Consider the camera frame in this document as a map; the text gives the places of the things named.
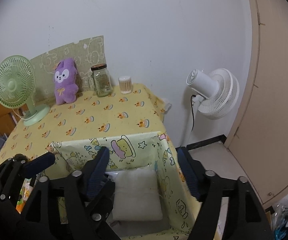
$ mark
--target beige door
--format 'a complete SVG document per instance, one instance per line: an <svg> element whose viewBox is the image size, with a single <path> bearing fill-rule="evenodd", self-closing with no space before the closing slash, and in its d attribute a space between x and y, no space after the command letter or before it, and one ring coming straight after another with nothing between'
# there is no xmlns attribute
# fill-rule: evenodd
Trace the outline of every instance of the beige door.
<svg viewBox="0 0 288 240"><path fill-rule="evenodd" d="M254 87L229 145L263 203L288 186L288 3L257 0L260 49Z"/></svg>

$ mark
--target yellow tablecloth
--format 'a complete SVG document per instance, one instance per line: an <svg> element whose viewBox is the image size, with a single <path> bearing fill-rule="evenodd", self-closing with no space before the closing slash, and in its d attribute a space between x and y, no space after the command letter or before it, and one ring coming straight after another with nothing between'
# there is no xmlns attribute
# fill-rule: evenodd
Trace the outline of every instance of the yellow tablecloth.
<svg viewBox="0 0 288 240"><path fill-rule="evenodd" d="M143 84L134 84L127 95L116 86L108 97L86 91L73 104L49 105L49 114L37 124L17 124L0 152L0 164L17 153L36 158L52 142L165 131L164 102Z"/></svg>

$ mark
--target tile floor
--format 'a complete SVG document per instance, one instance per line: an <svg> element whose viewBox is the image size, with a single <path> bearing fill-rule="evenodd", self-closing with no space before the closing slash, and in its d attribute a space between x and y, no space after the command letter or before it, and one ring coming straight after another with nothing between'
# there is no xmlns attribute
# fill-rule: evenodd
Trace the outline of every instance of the tile floor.
<svg viewBox="0 0 288 240"><path fill-rule="evenodd" d="M199 160L206 170L213 170L221 177L228 179L237 179L239 176L247 177L235 157L221 142L191 150L189 153L193 159ZM220 236L222 236L225 227L227 206L228 198L222 198L217 225Z"/></svg>

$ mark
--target orange wooden furniture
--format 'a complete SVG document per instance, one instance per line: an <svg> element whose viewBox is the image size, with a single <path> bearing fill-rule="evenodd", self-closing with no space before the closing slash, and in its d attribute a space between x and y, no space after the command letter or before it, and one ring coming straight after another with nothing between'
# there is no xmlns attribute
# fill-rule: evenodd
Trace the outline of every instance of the orange wooden furniture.
<svg viewBox="0 0 288 240"><path fill-rule="evenodd" d="M24 113L24 111L27 111L27 106L24 105L18 110L15 110L17 114L19 114L20 111ZM11 108L6 108L0 104L0 136L3 134L6 134L7 136L10 135L10 133L13 131L13 129L16 126L16 123L14 119L18 122L20 121L20 118L14 114L13 110Z"/></svg>

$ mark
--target glass jar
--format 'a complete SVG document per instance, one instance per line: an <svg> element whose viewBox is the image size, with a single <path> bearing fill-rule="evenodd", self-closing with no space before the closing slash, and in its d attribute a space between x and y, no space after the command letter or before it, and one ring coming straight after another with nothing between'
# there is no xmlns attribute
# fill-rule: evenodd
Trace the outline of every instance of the glass jar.
<svg viewBox="0 0 288 240"><path fill-rule="evenodd" d="M106 64L91 67L94 89L98 97L105 97L112 93L111 81Z"/></svg>

